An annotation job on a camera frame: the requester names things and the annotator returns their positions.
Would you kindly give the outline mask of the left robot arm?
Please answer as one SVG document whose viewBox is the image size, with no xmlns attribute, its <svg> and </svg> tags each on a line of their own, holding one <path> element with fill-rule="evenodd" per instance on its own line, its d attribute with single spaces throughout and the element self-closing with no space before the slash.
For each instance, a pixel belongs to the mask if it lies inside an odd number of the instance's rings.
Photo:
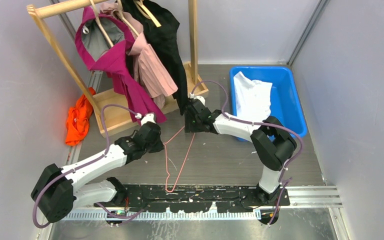
<svg viewBox="0 0 384 240">
<path fill-rule="evenodd" d="M 149 121 L 131 135 L 117 139 L 105 150 L 83 161 L 64 167 L 54 163 L 48 165 L 30 194 L 34 200 L 33 217 L 41 211 L 48 223 L 56 223 L 76 208 L 125 204 L 127 190 L 117 178 L 109 177 L 98 183 L 91 181 L 163 148 L 161 127 Z"/>
</svg>

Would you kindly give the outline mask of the pink wire hanger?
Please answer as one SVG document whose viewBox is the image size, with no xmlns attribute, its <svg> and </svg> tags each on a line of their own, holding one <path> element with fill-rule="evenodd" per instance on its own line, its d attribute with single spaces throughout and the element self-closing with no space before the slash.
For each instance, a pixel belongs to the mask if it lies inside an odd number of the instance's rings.
<svg viewBox="0 0 384 240">
<path fill-rule="evenodd" d="M 192 145 L 194 143 L 194 140 L 195 140 L 195 136 L 196 134 L 193 133 L 192 134 L 192 137 L 190 139 L 190 143 L 188 145 L 188 148 L 187 148 L 187 151 L 185 153 L 185 156 L 184 156 L 184 159 L 182 161 L 182 164 L 180 166 L 180 168 L 178 169 L 177 171 L 177 176 L 175 178 L 175 181 L 174 183 L 172 184 L 171 188 L 169 186 L 169 180 L 170 180 L 170 177 L 171 177 L 171 172 L 170 172 L 170 169 L 169 169 L 169 163 L 172 164 L 172 166 L 177 169 L 177 166 L 175 165 L 175 163 L 171 160 L 171 158 L 169 157 L 169 150 L 168 150 L 168 145 L 169 143 L 171 143 L 184 129 L 185 129 L 185 125 L 180 128 L 170 139 L 164 141 L 162 144 L 163 144 L 163 147 L 164 147 L 164 160 L 165 160 L 165 172 L 166 172 L 166 179 L 165 179 L 165 183 L 164 183 L 164 190 L 166 193 L 168 194 L 172 194 L 175 192 L 176 190 L 176 187 L 178 185 L 178 182 L 179 182 L 179 179 L 183 173 L 183 170 L 184 170 L 184 167 L 185 167 L 185 164 L 187 162 L 187 160 L 189 159 L 189 155 L 190 155 L 190 151 L 191 151 L 191 148 L 192 148 Z"/>
</svg>

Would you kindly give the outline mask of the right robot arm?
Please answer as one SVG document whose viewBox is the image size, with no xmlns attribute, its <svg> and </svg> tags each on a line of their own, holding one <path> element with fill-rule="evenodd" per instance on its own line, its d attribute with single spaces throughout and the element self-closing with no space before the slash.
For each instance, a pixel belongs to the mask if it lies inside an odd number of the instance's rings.
<svg viewBox="0 0 384 240">
<path fill-rule="evenodd" d="M 210 111 L 204 99 L 195 96 L 186 103 L 184 122 L 187 133 L 229 135 L 251 142 L 263 164 L 256 197 L 266 206 L 277 199 L 285 163 L 293 156 L 297 143 L 276 117 L 269 116 L 263 125 L 252 126 L 219 109 Z"/>
</svg>

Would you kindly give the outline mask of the white skirt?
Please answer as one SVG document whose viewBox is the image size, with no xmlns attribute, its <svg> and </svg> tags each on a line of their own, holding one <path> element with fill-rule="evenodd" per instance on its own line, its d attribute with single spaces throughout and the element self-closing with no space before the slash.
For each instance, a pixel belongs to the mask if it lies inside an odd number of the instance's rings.
<svg viewBox="0 0 384 240">
<path fill-rule="evenodd" d="M 236 115 L 243 120 L 262 122 L 271 115 L 273 84 L 247 78 L 243 72 L 233 77 Z"/>
</svg>

